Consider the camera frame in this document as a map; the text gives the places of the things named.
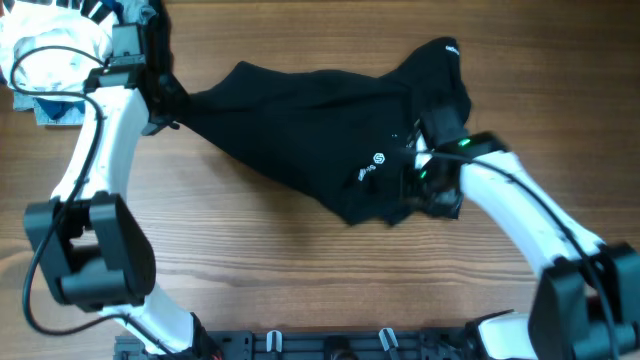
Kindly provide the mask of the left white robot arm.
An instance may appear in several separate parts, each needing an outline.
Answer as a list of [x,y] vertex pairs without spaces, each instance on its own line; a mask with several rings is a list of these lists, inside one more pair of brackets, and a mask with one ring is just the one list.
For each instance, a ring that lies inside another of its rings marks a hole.
[[[25,320],[48,336],[115,321],[151,354],[198,359],[207,347],[206,331],[157,285],[152,246],[126,204],[139,138],[173,124],[173,112],[187,93],[170,73],[94,70],[80,96],[87,117],[67,171],[48,201],[25,211],[34,250],[23,285]],[[40,324],[31,306],[37,270],[58,304],[94,313],[96,319],[67,329]]]

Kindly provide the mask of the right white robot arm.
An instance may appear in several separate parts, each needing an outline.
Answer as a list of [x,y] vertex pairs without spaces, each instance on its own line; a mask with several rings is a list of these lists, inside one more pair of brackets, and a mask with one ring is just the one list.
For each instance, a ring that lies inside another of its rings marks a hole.
[[513,241],[538,278],[529,313],[471,321],[468,359],[617,359],[639,349],[639,255],[606,244],[569,216],[493,133],[471,135],[457,111],[424,111],[409,140],[402,200],[454,219],[479,206]]

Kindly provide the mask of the black t-shirt with logo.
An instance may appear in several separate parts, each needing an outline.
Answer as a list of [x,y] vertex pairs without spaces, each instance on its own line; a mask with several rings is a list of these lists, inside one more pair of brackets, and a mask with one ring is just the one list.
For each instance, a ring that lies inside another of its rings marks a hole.
[[400,195],[402,174],[414,165],[417,121],[440,106],[469,117],[460,55],[455,39],[436,38],[380,77],[240,62],[191,95],[181,122],[350,225],[374,218],[395,225],[417,209]]

